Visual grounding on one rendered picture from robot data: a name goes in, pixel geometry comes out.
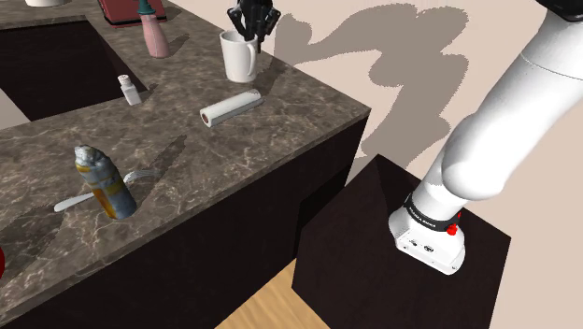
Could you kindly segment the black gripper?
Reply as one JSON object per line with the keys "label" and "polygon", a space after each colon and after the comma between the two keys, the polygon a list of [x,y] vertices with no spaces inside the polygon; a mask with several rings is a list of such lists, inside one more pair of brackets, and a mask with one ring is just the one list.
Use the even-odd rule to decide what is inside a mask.
{"label": "black gripper", "polygon": [[272,8],[273,0],[237,0],[237,4],[227,10],[227,15],[245,41],[251,40],[248,21],[256,22],[257,52],[260,53],[265,37],[272,33],[281,13]]}

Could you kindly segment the white mug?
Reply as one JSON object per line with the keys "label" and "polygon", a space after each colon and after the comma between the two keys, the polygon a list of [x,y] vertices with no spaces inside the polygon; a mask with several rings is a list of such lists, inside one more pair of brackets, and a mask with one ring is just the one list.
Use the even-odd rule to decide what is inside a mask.
{"label": "white mug", "polygon": [[228,80],[248,83],[257,76],[257,37],[246,40],[236,30],[220,33],[220,46]]}

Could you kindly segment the white paper towel roll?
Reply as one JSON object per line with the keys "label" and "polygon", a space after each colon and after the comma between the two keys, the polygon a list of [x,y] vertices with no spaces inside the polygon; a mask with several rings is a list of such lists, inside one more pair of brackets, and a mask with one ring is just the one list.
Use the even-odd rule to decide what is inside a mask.
{"label": "white paper towel roll", "polygon": [[205,107],[199,111],[199,114],[207,127],[213,127],[257,107],[262,102],[262,95],[253,89]]}

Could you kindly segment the pink bottle with teal cap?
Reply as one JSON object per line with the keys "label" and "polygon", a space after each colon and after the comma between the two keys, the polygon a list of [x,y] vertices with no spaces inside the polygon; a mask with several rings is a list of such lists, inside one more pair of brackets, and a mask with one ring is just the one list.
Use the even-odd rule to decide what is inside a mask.
{"label": "pink bottle with teal cap", "polygon": [[169,43],[155,15],[155,9],[148,0],[138,0],[137,13],[142,22],[143,35],[149,55],[159,59],[169,57]]}

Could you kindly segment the red flat box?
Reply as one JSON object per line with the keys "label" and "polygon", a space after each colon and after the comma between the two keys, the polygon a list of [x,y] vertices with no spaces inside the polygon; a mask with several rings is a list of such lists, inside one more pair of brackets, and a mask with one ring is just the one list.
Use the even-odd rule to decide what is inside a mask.
{"label": "red flat box", "polygon": [[[166,22],[162,0],[146,0],[155,10],[159,22]],[[137,13],[140,0],[97,0],[105,20],[113,28],[139,26],[141,19]]]}

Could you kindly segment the white salt shaker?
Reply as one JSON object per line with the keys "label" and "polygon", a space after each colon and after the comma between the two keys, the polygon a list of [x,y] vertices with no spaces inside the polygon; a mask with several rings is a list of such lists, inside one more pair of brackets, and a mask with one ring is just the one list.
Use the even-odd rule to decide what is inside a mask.
{"label": "white salt shaker", "polygon": [[142,102],[136,86],[133,84],[128,75],[119,75],[118,81],[121,85],[121,91],[130,106],[134,106]]}

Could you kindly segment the silver and yellow spray can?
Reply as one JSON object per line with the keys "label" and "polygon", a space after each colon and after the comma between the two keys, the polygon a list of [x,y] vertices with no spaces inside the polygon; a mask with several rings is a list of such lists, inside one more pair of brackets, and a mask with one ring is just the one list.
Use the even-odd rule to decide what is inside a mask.
{"label": "silver and yellow spray can", "polygon": [[77,171],[107,216],[114,220],[132,216],[137,209],[136,201],[110,158],[89,145],[75,147],[75,156]]}

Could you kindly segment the dark counter cabinet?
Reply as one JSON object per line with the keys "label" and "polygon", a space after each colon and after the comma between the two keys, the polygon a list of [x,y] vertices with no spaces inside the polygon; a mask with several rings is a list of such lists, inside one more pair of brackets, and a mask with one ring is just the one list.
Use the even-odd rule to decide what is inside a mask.
{"label": "dark counter cabinet", "polygon": [[[0,0],[0,31],[86,21],[148,86],[122,98],[0,130],[0,329],[214,329],[294,256],[302,227],[344,185],[370,110],[260,54],[264,101],[207,127],[199,111],[242,93],[224,75],[220,28],[172,7],[173,55],[115,30],[96,0],[29,7]],[[107,216],[75,147],[102,151],[136,201]]]}

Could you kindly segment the dark robot stand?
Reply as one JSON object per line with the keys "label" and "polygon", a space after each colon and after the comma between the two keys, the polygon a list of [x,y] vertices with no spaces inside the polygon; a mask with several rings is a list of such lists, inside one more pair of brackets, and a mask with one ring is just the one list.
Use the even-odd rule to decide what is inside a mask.
{"label": "dark robot stand", "polygon": [[419,184],[376,156],[303,229],[292,287],[330,329],[489,329],[511,238],[467,209],[444,275],[396,249],[388,219]]}

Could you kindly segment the silver fork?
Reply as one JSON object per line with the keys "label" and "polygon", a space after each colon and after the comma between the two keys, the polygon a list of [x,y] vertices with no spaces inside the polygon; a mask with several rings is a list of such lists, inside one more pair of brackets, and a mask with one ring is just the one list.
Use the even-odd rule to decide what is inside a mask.
{"label": "silver fork", "polygon": [[[132,181],[134,181],[136,179],[139,179],[139,178],[143,178],[143,177],[157,177],[157,176],[160,176],[160,175],[161,175],[161,172],[160,171],[157,171],[157,170],[152,170],[152,169],[149,169],[149,170],[146,170],[146,169],[144,169],[144,170],[136,170],[136,171],[132,171],[132,172],[126,174],[125,177],[123,178],[123,182],[124,183],[129,183],[129,182],[132,182]],[[93,197],[94,197],[94,194],[93,193],[85,193],[83,195],[79,195],[79,196],[75,196],[75,197],[68,198],[68,199],[66,199],[64,201],[61,201],[61,202],[57,203],[53,207],[53,211],[54,212],[64,211],[64,210],[66,210],[69,207],[72,207],[72,206],[74,206],[76,204],[79,204],[81,202],[84,202],[86,200],[89,200],[89,199],[91,199]]]}

